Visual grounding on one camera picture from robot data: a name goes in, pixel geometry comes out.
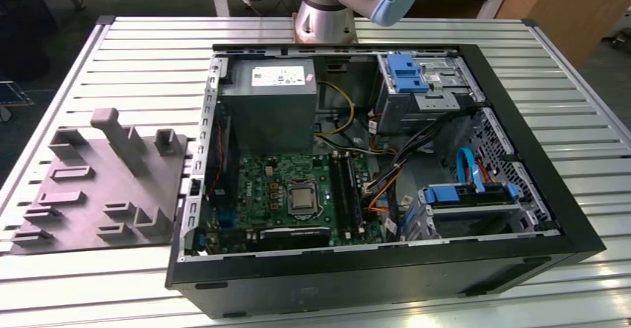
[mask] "aluminum table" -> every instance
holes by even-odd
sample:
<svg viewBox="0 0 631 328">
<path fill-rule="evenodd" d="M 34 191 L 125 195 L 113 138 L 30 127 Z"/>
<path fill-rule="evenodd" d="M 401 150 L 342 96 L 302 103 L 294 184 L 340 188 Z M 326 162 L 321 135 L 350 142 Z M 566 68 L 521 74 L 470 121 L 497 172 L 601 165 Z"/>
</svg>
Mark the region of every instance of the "aluminum table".
<svg viewBox="0 0 631 328">
<path fill-rule="evenodd" d="M 115 18 L 99 23 L 0 190 L 0 252 L 9 249 L 6 240 L 46 173 L 53 157 L 46 144 L 58 127 L 98 137 L 87 129 L 89 115 L 94 108 L 114 107 L 121 124 L 135 125 L 141 136 L 173 128 L 193 140 L 213 44 L 292 41 L 286 18 Z M 169 247 L 0 256 L 0 327 L 625 327 L 631 134 L 538 28 L 521 21 L 414 19 L 384 29 L 357 19 L 357 35 L 364 43 L 480 46 L 606 251 L 500 295 L 229 321 L 209 320 L 179 293 L 163 289 Z M 181 192 L 186 187 L 183 178 Z"/>
</svg>

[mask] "motherboard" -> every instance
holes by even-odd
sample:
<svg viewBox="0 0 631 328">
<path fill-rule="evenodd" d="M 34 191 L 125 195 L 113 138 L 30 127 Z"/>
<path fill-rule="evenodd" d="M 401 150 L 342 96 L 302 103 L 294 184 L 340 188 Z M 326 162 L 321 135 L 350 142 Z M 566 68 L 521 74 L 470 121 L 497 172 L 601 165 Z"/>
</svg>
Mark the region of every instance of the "motherboard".
<svg viewBox="0 0 631 328">
<path fill-rule="evenodd" d="M 346 175 L 354 180 L 349 193 L 358 194 L 369 181 L 364 155 L 348 157 L 348 162 L 352 174 Z M 336 203 L 344 197 L 340 188 L 345 186 L 348 191 L 348 184 L 340 184 L 330 169 L 336 163 L 329 154 L 241 157 L 236 211 L 217 214 L 221 248 L 214 251 L 246 252 L 248 243 L 256 239 L 262 243 L 262 237 L 272 236 L 277 236 L 277 241 L 258 250 L 292 249 L 292 238 L 302 234 L 297 233 L 300 230 L 308 230 L 306 236 L 316 242 L 325 239 L 326 243 L 320 243 L 324 247 L 380 243 L 378 219 L 345 213 L 352 206 Z"/>
</svg>

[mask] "cpu socket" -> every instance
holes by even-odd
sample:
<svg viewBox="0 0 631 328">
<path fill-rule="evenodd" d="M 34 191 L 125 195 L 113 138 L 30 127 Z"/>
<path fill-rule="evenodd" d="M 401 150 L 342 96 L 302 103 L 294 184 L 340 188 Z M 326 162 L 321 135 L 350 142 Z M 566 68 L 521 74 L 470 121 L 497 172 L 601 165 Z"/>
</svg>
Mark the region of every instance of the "cpu socket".
<svg viewBox="0 0 631 328">
<path fill-rule="evenodd" d="M 292 180 L 286 185 L 289 190 L 288 214 L 306 219 L 317 213 L 317 188 L 309 180 Z"/>
</svg>

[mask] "silver robot arm segment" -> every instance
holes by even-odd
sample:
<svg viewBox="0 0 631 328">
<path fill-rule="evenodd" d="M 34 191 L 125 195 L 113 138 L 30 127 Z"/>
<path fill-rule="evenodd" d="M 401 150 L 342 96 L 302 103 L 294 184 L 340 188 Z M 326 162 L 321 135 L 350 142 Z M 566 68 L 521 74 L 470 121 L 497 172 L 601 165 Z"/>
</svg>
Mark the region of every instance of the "silver robot arm segment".
<svg viewBox="0 0 631 328">
<path fill-rule="evenodd" d="M 302 0 L 294 20 L 296 39 L 306 44 L 348 43 L 356 38 L 353 11 L 388 27 L 413 0 Z"/>
</svg>

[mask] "power supply label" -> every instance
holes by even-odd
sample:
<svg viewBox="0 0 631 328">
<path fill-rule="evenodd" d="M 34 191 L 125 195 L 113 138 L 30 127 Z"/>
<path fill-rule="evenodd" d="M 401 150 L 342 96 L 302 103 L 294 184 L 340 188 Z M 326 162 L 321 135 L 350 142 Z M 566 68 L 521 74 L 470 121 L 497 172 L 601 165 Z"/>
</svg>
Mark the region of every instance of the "power supply label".
<svg viewBox="0 0 631 328">
<path fill-rule="evenodd" d="M 252 69 L 252 86 L 302 86 L 302 66 L 266 66 Z"/>
</svg>

